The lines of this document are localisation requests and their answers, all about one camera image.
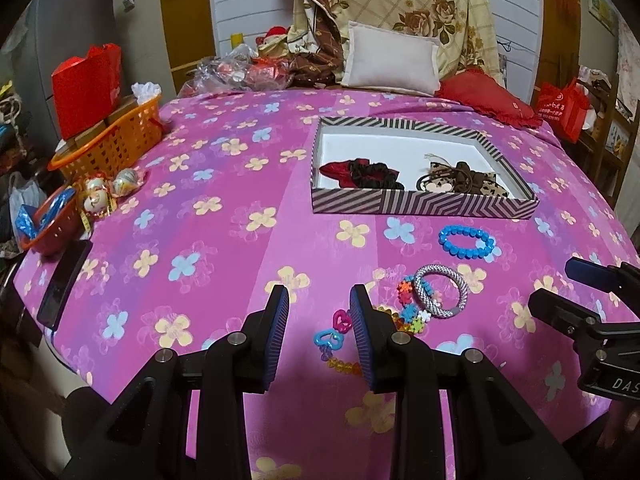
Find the red gift bag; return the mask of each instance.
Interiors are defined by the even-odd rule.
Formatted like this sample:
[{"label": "red gift bag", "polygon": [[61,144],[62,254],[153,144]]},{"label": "red gift bag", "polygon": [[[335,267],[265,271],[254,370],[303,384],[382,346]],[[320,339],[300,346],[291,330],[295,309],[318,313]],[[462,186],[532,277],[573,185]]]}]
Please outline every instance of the red gift bag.
[{"label": "red gift bag", "polygon": [[92,46],[86,57],[63,61],[51,75],[60,134],[67,140],[105,119],[120,98],[120,47]]},{"label": "red gift bag", "polygon": [[562,90],[542,83],[536,113],[549,123],[556,136],[575,144],[589,107],[589,98],[578,88],[574,78]]}]

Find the floral bedsheet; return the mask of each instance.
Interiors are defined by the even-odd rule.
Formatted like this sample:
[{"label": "floral bedsheet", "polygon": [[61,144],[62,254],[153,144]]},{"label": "floral bedsheet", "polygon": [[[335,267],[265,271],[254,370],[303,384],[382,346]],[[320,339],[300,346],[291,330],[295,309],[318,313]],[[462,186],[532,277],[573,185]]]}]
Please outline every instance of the floral bedsheet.
[{"label": "floral bedsheet", "polygon": [[[59,329],[46,333],[107,400],[158,348],[207,348],[238,330],[283,283],[290,314],[276,379],[264,396],[245,396],[254,478],[326,478],[329,461],[336,478],[386,479],[393,396],[367,392],[361,377],[330,368],[312,338],[331,326],[335,310],[347,308],[354,283],[366,284],[374,304],[398,309],[398,281],[440,263],[464,276],[468,303],[452,319],[430,321],[420,338],[449,352],[481,349],[560,440],[606,409],[605,399],[578,390],[569,339],[532,318],[527,298],[543,287],[608,321],[632,320],[616,296],[562,272],[572,254],[603,265],[639,261],[546,123],[539,131],[515,130],[453,102],[358,91],[200,96],[172,101],[161,115],[173,129],[140,160],[148,182],[96,225]],[[540,205],[529,221],[314,215],[309,164],[322,115],[404,117],[483,131]],[[445,253],[437,233],[452,222],[491,233],[493,252],[466,262]],[[16,275],[32,314],[54,266],[30,253]],[[447,280],[433,285],[445,304],[457,300]],[[352,333],[335,356],[357,361]],[[194,439],[191,431],[191,452]],[[340,449],[349,452],[332,451]]]}]

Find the white pillow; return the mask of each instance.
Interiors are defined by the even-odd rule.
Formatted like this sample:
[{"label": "white pillow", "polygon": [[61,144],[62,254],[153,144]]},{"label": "white pillow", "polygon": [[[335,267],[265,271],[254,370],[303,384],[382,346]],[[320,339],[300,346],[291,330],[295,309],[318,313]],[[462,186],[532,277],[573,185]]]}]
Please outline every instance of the white pillow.
[{"label": "white pillow", "polygon": [[432,96],[440,89],[440,40],[349,22],[349,54],[341,84]]}]

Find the red pillow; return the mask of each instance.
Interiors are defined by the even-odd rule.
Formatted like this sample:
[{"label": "red pillow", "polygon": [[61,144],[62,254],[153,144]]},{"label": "red pillow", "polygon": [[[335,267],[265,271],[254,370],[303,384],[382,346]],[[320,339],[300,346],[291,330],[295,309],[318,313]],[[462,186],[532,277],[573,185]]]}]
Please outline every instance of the red pillow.
[{"label": "red pillow", "polygon": [[476,112],[516,128],[537,128],[542,119],[529,105],[498,85],[477,67],[467,68],[440,83],[436,97],[458,101]]}]

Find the red plastic basket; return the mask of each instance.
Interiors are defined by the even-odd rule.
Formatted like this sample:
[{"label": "red plastic basket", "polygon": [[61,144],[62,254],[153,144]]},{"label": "red plastic basket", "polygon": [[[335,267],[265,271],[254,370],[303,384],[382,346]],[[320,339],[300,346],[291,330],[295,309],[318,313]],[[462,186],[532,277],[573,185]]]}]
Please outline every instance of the red plastic basket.
[{"label": "red plastic basket", "polygon": [[[34,222],[40,222],[44,213],[49,209],[52,200],[65,189],[66,186],[61,186],[55,193],[47,198],[46,202],[36,211],[33,218]],[[53,222],[44,228],[33,240],[29,240],[26,236],[20,235],[20,245],[25,251],[33,249],[42,256],[51,256],[66,247],[80,230],[81,224],[82,221],[78,208],[76,207],[76,197],[74,196],[53,219]]]}]

